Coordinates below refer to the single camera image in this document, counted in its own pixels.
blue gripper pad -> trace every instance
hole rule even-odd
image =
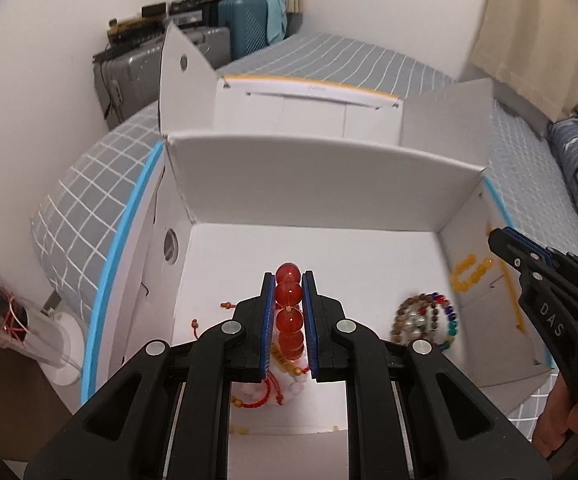
[[[311,296],[309,294],[306,274],[303,274],[303,314],[309,369],[311,370],[311,376],[317,378],[320,372],[318,365],[318,336],[316,334],[316,323],[313,319],[313,307],[311,306]]]
[[[502,231],[504,231],[505,233],[507,233],[511,237],[515,238],[524,247],[528,248],[528,250],[533,251],[537,255],[541,256],[542,260],[549,267],[553,267],[553,261],[552,261],[552,257],[551,257],[551,254],[549,253],[549,251],[545,250],[543,247],[538,245],[536,242],[534,242],[530,238],[527,238],[526,236],[519,233],[515,229],[512,229],[511,227],[505,227],[504,229],[502,229]]]
[[[265,317],[260,332],[260,372],[263,377],[267,376],[269,370],[269,360],[271,359],[271,336],[274,333],[274,311],[275,311],[275,276],[271,276],[269,292],[267,293],[267,303],[265,304]]]

metal screw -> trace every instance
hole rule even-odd
[[[225,321],[221,330],[226,334],[237,334],[242,330],[242,325],[234,320]]]
[[[412,346],[414,352],[421,355],[427,355],[432,350],[431,343],[429,343],[429,341],[425,341],[424,339],[418,339],[417,341],[413,341]]]
[[[351,334],[355,332],[357,326],[350,319],[341,319],[336,323],[336,328],[342,333]]]
[[[149,355],[160,355],[165,351],[165,343],[162,341],[152,341],[144,351]]]

floor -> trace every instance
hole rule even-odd
[[[0,457],[27,462],[69,417],[38,364],[0,348]]]

red bead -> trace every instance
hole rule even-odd
[[[304,343],[304,334],[302,330],[298,330],[293,334],[287,334],[281,332],[278,335],[278,346],[280,346],[280,351],[284,354],[285,352],[294,352],[300,348]]]
[[[282,264],[278,267],[278,270],[275,272],[275,282],[282,283],[282,282],[294,282],[300,283],[302,275],[300,274],[300,269],[295,266],[294,264]]]
[[[296,306],[303,300],[303,289],[296,282],[282,282],[275,288],[274,296],[282,306]]]
[[[285,334],[295,334],[303,325],[303,313],[297,308],[292,308],[291,310],[284,308],[275,316],[275,326],[279,332],[284,332]]]
[[[290,361],[297,361],[303,356],[303,354],[304,354],[304,345],[301,345],[300,348],[294,350],[293,352],[283,352],[283,355]]]

light blue cloth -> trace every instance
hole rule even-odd
[[[287,34],[287,4],[285,0],[267,1],[267,43],[279,43]]]

